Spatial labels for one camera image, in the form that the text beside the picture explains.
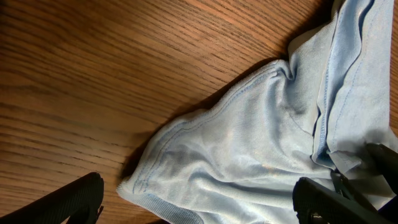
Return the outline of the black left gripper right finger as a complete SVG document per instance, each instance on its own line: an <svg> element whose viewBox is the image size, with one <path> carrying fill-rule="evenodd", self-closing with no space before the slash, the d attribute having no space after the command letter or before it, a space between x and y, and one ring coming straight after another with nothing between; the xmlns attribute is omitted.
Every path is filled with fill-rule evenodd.
<svg viewBox="0 0 398 224"><path fill-rule="evenodd" d="M391 224L378 212L302 177L293 190L293 206L300 224Z"/></svg>

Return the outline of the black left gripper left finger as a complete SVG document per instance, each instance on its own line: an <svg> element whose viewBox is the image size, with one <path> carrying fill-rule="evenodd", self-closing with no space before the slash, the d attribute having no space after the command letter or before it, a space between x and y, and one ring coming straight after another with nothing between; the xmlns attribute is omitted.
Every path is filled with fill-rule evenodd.
<svg viewBox="0 0 398 224"><path fill-rule="evenodd" d="M95 224L103 211L104 180L97 172L1 217L1 223Z"/></svg>

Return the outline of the light blue printed t-shirt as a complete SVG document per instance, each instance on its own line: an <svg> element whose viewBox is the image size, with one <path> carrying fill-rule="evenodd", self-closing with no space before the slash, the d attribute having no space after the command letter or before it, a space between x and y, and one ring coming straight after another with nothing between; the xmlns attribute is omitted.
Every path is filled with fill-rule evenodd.
<svg viewBox="0 0 398 224"><path fill-rule="evenodd" d="M393 8L335 1L329 22L291 41L288 60L158 131L118 194L170 223L297 223L295 183L308 177L332 189L336 169L379 205L391 193L365 146L397 149Z"/></svg>

